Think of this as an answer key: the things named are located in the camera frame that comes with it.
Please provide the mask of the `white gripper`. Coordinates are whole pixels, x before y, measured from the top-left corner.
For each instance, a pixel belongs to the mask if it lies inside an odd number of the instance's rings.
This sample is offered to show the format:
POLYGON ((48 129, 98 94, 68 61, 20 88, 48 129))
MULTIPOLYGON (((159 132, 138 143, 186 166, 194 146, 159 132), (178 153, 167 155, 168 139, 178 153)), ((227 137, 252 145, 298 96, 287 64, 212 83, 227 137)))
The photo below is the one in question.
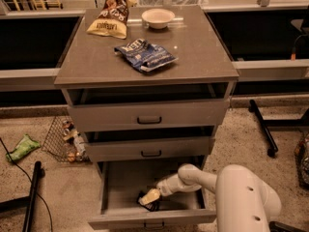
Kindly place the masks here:
POLYGON ((200 188, 201 186, 198 184, 186 184, 178 174, 173 174, 161 179, 156 184, 156 188, 151 188, 147 193, 142 192, 138 198, 138 202, 146 206, 158 200, 160 195, 170 196, 177 192, 188 193, 200 188))

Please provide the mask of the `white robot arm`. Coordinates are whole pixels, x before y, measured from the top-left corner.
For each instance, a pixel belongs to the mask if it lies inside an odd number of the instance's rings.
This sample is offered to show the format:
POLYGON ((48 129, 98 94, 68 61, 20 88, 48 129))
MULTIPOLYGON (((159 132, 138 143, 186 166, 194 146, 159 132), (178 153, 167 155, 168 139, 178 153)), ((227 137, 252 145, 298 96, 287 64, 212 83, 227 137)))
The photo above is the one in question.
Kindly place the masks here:
POLYGON ((223 167, 215 175, 185 163, 176 174, 161 179, 137 202, 154 211, 160 197, 199 189, 207 189, 215 195, 218 232, 270 232, 270 220, 281 213, 277 192, 251 170, 236 164, 223 167))

